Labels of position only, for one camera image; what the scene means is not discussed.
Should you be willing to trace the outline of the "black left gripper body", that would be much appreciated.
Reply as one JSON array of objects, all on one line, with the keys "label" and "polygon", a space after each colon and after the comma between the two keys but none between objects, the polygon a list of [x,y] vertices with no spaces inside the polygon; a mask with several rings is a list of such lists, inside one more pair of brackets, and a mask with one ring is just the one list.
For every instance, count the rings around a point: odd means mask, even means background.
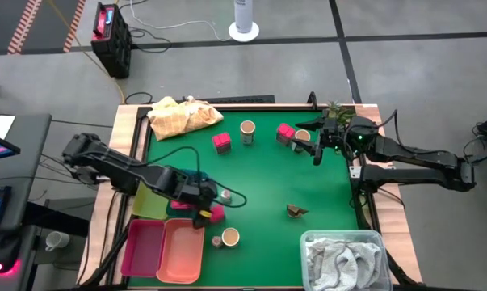
[{"label": "black left gripper body", "polygon": [[186,180],[180,184],[177,201],[197,209],[209,210],[217,197],[217,186],[210,179],[201,180],[200,183]]}]

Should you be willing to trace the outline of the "cardboard spice can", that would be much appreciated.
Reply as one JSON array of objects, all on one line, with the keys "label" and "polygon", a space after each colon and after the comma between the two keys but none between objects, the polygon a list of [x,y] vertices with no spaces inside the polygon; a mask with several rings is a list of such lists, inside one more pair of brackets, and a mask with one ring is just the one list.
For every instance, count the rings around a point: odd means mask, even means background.
[{"label": "cardboard spice can", "polygon": [[236,247],[240,241],[240,234],[235,228],[226,228],[222,235],[222,242],[226,247]]},{"label": "cardboard spice can", "polygon": [[295,140],[302,140],[302,141],[310,141],[311,136],[309,131],[305,129],[299,129],[295,132],[293,139],[292,139],[292,150],[296,153],[301,153],[304,149],[295,143]]},{"label": "cardboard spice can", "polygon": [[240,124],[241,142],[250,145],[254,142],[256,126],[251,120],[244,120]]}]

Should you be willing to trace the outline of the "brown paper packet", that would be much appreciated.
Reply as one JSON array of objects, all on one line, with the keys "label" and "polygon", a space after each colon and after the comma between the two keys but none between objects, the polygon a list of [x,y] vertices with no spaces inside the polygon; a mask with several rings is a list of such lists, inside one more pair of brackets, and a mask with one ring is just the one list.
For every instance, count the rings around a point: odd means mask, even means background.
[{"label": "brown paper packet", "polygon": [[309,212],[307,209],[292,204],[288,204],[286,210],[290,218],[299,218]]}]

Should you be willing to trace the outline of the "salmon orange plastic tray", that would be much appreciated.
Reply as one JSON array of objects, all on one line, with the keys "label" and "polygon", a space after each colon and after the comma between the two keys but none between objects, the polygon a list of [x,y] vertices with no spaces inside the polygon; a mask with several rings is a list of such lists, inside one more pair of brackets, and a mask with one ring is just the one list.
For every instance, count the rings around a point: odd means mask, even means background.
[{"label": "salmon orange plastic tray", "polygon": [[156,277],[163,283],[189,285],[199,279],[204,249],[204,228],[195,229],[191,219],[174,218],[165,223],[162,257]]}]

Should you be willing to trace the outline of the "lime green plastic tray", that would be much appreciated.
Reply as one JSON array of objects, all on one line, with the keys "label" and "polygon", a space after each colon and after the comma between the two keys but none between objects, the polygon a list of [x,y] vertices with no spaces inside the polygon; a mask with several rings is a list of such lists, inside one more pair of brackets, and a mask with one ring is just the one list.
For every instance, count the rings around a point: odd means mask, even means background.
[{"label": "lime green plastic tray", "polygon": [[168,203],[168,199],[159,196],[143,183],[140,183],[133,201],[132,214],[138,217],[165,221],[168,217],[166,213]]}]

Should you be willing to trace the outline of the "green table mat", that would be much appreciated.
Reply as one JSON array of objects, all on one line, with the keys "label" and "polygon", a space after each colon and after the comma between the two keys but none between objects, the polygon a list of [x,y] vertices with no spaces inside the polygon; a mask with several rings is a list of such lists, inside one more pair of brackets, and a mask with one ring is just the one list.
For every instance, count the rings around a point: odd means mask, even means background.
[{"label": "green table mat", "polygon": [[[212,287],[300,287],[300,236],[307,230],[355,230],[350,206],[351,184],[346,160],[332,149],[319,166],[306,153],[296,153],[276,141],[280,124],[312,120],[317,112],[226,112],[216,125],[172,137],[151,138],[146,158],[179,169],[199,168],[236,190],[236,208],[205,231],[199,279],[193,289]],[[254,142],[241,142],[240,124],[255,123]],[[232,148],[218,154],[212,137],[228,133]],[[307,209],[299,218],[287,215],[288,204]],[[226,228],[240,234],[236,247],[212,245]]]}]

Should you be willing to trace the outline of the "magenta plastic tray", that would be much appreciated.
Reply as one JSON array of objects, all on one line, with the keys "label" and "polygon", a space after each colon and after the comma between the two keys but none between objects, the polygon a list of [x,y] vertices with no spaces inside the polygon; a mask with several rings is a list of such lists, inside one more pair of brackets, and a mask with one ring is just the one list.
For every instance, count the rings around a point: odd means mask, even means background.
[{"label": "magenta plastic tray", "polygon": [[133,220],[129,226],[121,273],[130,277],[155,277],[162,257],[164,222]]}]

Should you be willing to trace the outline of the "yellow checked cloth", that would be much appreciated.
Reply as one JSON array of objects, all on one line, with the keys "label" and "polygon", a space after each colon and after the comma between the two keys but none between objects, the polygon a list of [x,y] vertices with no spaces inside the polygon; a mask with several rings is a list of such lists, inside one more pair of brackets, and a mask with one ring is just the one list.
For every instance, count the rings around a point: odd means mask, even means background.
[{"label": "yellow checked cloth", "polygon": [[187,96],[181,103],[166,96],[152,105],[147,117],[158,141],[203,129],[224,119],[210,103],[193,96]]}]

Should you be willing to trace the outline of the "grey towel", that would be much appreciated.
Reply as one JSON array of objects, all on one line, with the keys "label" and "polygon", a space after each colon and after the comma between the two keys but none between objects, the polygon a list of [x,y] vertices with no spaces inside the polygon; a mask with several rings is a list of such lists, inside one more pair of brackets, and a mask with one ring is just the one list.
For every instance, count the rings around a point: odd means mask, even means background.
[{"label": "grey towel", "polygon": [[358,291],[380,278],[383,254],[369,242],[315,238],[302,247],[307,286],[312,291]]}]

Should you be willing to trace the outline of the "clear plastic bin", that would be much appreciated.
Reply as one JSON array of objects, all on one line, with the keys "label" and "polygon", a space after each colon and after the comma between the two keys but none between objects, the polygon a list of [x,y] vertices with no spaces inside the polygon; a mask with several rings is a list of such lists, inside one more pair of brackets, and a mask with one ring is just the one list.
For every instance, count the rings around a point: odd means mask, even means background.
[{"label": "clear plastic bin", "polygon": [[388,270],[388,256],[385,249],[382,237],[374,230],[309,230],[304,232],[300,237],[300,263],[302,269],[302,281],[306,291],[312,291],[307,286],[307,270],[303,255],[305,251],[302,247],[307,241],[311,241],[315,238],[330,238],[333,240],[342,240],[347,242],[358,243],[374,243],[381,248],[383,254],[384,263],[382,264],[379,280],[370,288],[359,289],[358,291],[393,291],[393,283],[389,275]]}]

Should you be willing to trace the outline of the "white tower fan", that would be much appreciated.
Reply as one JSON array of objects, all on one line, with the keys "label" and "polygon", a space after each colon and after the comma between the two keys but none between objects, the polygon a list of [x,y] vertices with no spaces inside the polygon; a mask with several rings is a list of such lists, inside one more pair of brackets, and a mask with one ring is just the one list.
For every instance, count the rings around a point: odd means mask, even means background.
[{"label": "white tower fan", "polygon": [[233,3],[234,22],[229,26],[229,35],[237,42],[251,42],[260,32],[254,21],[253,0],[234,0]]}]

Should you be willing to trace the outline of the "white mug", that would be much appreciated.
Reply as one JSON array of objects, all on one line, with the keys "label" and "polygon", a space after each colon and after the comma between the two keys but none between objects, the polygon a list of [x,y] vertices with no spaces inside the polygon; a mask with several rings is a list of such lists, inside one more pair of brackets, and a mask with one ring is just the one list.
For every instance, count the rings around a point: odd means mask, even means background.
[{"label": "white mug", "polygon": [[70,236],[66,233],[59,231],[53,231],[46,236],[45,239],[45,250],[55,251],[59,248],[64,248],[69,244]]}]

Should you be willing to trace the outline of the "black battery box red top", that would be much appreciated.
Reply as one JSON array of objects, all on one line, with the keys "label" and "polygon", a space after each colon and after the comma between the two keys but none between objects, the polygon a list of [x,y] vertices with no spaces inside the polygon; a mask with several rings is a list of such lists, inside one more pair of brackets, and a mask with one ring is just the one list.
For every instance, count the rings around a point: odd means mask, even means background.
[{"label": "black battery box red top", "polygon": [[125,79],[129,76],[131,63],[132,35],[116,4],[110,37],[106,40],[91,41],[91,47],[110,77]]}]

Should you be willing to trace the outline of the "dark grey desk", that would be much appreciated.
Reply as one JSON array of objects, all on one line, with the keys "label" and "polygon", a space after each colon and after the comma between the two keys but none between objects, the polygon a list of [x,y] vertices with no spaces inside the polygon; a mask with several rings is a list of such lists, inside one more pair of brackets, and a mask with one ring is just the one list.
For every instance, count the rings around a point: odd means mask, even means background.
[{"label": "dark grey desk", "polygon": [[22,244],[16,265],[0,274],[0,291],[24,291],[29,282],[37,238],[35,226],[21,226],[24,210],[30,195],[33,177],[48,135],[52,117],[49,114],[17,115],[6,141],[20,148],[20,154],[0,159],[0,185],[12,187],[11,196],[2,218],[0,230],[18,230]]}]

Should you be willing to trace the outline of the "black computer mouse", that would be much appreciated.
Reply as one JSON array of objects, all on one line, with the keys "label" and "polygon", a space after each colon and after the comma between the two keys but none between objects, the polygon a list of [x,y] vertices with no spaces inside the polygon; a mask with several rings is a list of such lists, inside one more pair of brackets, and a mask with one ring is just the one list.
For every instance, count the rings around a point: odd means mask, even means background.
[{"label": "black computer mouse", "polygon": [[14,271],[22,245],[20,233],[5,234],[0,240],[0,275]]}]

